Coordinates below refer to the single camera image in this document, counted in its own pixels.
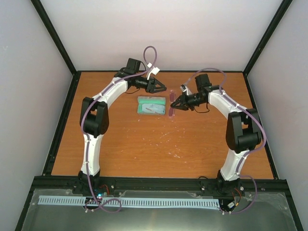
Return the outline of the pink transparent sunglasses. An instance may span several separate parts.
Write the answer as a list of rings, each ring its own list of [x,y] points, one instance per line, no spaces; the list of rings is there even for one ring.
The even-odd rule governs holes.
[[[171,107],[171,104],[175,101],[176,94],[173,90],[170,91],[169,94],[169,108],[168,108],[168,116],[172,118],[174,116],[175,109]]]

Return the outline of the grey felt glasses case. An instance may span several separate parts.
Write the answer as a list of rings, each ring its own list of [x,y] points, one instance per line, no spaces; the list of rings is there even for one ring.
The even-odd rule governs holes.
[[[137,98],[137,113],[140,115],[165,115],[166,98],[153,96],[139,96]]]

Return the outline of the light blue cleaning cloth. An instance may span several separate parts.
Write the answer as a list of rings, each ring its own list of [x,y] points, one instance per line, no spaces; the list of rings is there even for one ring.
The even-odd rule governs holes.
[[[145,114],[165,114],[165,106],[156,103],[144,103],[141,105],[141,112]]]

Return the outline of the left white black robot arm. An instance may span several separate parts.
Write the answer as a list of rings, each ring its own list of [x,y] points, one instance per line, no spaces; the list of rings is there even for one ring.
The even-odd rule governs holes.
[[[152,77],[160,69],[148,63],[148,69],[138,73],[140,63],[129,58],[127,66],[121,68],[102,91],[82,101],[80,127],[84,137],[84,157],[78,178],[83,181],[83,188],[88,193],[96,193],[100,188],[99,156],[101,142],[109,127],[110,106],[131,86],[145,89],[147,93],[167,90],[164,84]]]

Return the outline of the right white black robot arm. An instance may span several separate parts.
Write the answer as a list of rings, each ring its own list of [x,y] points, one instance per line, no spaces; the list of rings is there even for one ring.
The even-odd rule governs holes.
[[[226,119],[226,144],[228,153],[223,167],[218,171],[216,190],[224,195],[239,189],[241,169],[250,153],[264,140],[264,130],[256,109],[246,108],[232,99],[220,85],[212,85],[207,74],[195,77],[197,92],[191,93],[182,84],[182,94],[171,104],[178,110],[194,110],[201,104],[215,107]]]

